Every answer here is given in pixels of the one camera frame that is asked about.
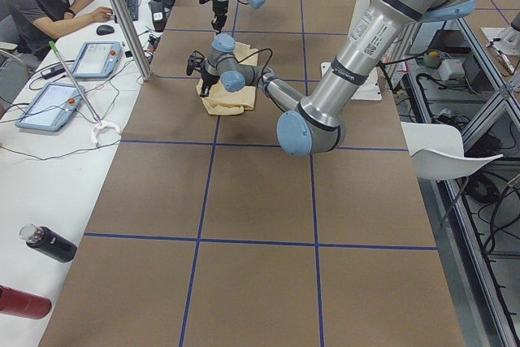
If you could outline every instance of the brown table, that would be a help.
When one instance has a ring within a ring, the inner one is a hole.
[[[226,29],[308,92],[354,3],[233,0]],[[177,0],[41,346],[463,346],[392,95],[290,157],[266,97],[209,116],[185,76],[212,16]]]

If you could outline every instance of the white chair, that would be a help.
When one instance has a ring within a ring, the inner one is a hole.
[[[418,178],[450,180],[465,178],[452,204],[441,219],[443,223],[467,186],[469,177],[502,154],[488,158],[467,158],[460,132],[444,124],[415,124],[401,122],[408,151]]]

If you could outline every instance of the thermos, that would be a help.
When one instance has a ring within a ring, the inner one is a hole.
[[[42,319],[50,312],[49,298],[0,285],[0,313],[27,319]]]
[[[20,229],[19,237],[26,241],[27,247],[59,262],[70,262],[76,254],[74,244],[47,227],[36,227],[30,223]]]

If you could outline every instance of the black bottle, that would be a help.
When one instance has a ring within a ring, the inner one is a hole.
[[[74,244],[47,227],[36,227],[30,223],[20,229],[19,237],[26,241],[27,247],[59,262],[70,262],[76,254]]]

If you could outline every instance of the white table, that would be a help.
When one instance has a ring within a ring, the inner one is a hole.
[[[138,34],[153,28],[147,2],[148,0],[141,0],[139,20],[135,22]],[[109,4],[108,0],[95,0],[82,13]],[[57,47],[62,56],[65,59],[74,59],[85,41],[124,42],[121,27],[113,20],[108,24],[114,25],[115,33],[97,36],[95,30],[99,24],[92,24],[60,38]],[[144,44],[148,39],[148,33],[140,38]],[[123,56],[116,72],[128,60]],[[41,66],[55,62],[57,59],[51,52]],[[32,87],[41,87],[45,82],[38,81]],[[112,83],[120,90],[120,94],[114,107],[106,115],[107,120],[124,128],[137,99],[141,82],[134,62],[128,64],[113,79]],[[100,81],[81,82],[86,89],[92,89],[99,83]],[[30,102],[36,94],[36,91],[32,91],[26,85],[15,102]],[[98,114],[103,115],[115,95],[116,90],[107,84],[92,90],[88,93],[88,98]],[[80,111],[92,120],[84,104],[80,106]],[[20,111],[13,109],[0,120],[0,143],[9,149],[44,158],[73,150],[93,148],[90,141],[93,124],[78,114],[56,134],[24,131],[17,128],[14,122],[5,123],[17,119],[20,114]],[[108,145],[117,142],[119,135],[110,129],[103,131],[98,139],[101,145]],[[0,150],[0,284],[48,297],[53,304],[57,301],[70,263],[56,262],[29,249],[18,238],[19,230],[26,223],[44,225],[78,245],[116,150],[117,144],[47,161],[37,161]],[[50,314],[41,320],[0,314],[0,345],[37,346],[49,318]]]

